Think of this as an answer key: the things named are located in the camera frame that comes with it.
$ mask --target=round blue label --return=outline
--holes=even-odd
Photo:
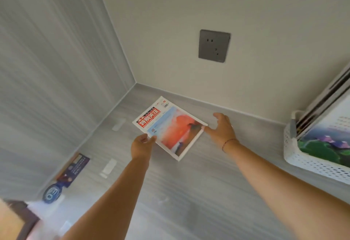
[[[59,196],[61,195],[61,192],[62,192],[62,187],[57,183],[53,184],[45,190],[43,195],[43,201],[45,203],[50,204],[59,198]]]

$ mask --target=gray wood grain panel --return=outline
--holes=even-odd
[[[33,198],[134,83],[102,0],[1,0],[0,197]]]
[[[81,147],[92,157],[63,191],[64,201],[46,221],[57,230],[74,223],[118,178],[131,159],[130,145],[141,131],[132,124],[160,96],[216,126],[213,112],[227,114],[239,140],[254,152],[295,176],[350,202],[349,186],[289,165],[283,159],[283,125],[136,84]],[[126,123],[112,131],[117,119]],[[99,176],[108,161],[117,165],[107,179]],[[32,208],[40,216],[42,203]],[[177,162],[163,149],[153,149],[150,167],[127,234],[136,239],[293,239],[238,167],[203,134]]]

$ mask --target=person's right arm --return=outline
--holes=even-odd
[[[239,143],[227,116],[214,116],[217,128],[204,127],[204,131],[220,149],[224,146],[248,182],[299,239],[350,239],[350,205],[255,154]]]

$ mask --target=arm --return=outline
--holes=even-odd
[[[138,136],[131,145],[131,162],[106,193],[72,226],[62,240],[123,240],[151,158],[156,137]]]
[[[236,139],[227,116],[214,116],[217,128],[204,131],[220,149],[224,146],[248,182],[299,239],[349,239],[350,205],[253,153]]]

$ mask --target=hand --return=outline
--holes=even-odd
[[[204,132],[210,135],[211,139],[217,144],[217,146],[221,149],[225,142],[231,139],[239,144],[229,117],[222,113],[214,113],[213,116],[218,119],[217,128],[211,129],[208,126],[205,126]]]
[[[145,159],[149,162],[151,158],[152,146],[155,143],[157,136],[147,138],[147,133],[137,136],[131,145],[132,159]]]

